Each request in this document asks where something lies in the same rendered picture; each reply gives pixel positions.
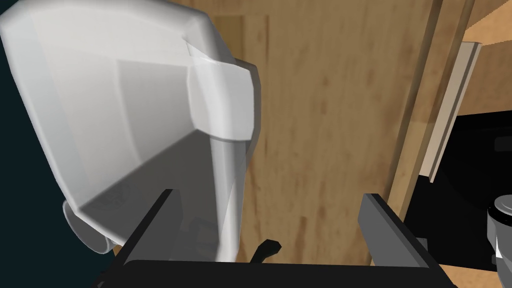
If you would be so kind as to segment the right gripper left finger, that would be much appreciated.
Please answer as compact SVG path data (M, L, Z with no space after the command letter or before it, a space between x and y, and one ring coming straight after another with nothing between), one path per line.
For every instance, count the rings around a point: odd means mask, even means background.
M164 190L117 253L113 263L169 260L183 214L181 192L178 189Z

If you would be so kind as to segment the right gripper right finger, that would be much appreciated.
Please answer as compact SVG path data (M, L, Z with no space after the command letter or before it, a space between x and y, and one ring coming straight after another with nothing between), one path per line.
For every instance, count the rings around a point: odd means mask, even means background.
M376 266L439 267L379 194L365 193L362 196L357 220Z

